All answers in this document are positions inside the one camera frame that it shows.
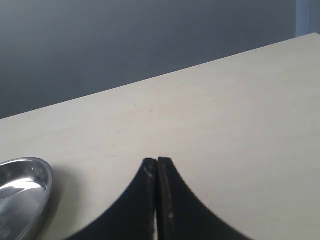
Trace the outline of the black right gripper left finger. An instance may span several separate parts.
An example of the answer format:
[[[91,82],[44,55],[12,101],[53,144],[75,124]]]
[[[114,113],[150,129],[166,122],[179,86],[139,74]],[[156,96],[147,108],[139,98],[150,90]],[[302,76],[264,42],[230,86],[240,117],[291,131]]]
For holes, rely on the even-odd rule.
[[[69,240],[152,240],[155,230],[158,164],[142,161],[123,194],[100,217]]]

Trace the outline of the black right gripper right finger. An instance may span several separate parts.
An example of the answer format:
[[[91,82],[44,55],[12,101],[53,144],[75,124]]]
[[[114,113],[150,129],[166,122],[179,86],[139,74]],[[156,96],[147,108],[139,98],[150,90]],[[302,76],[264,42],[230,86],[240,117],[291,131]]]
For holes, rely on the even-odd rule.
[[[247,240],[211,212],[190,190],[173,161],[157,161],[159,240]]]

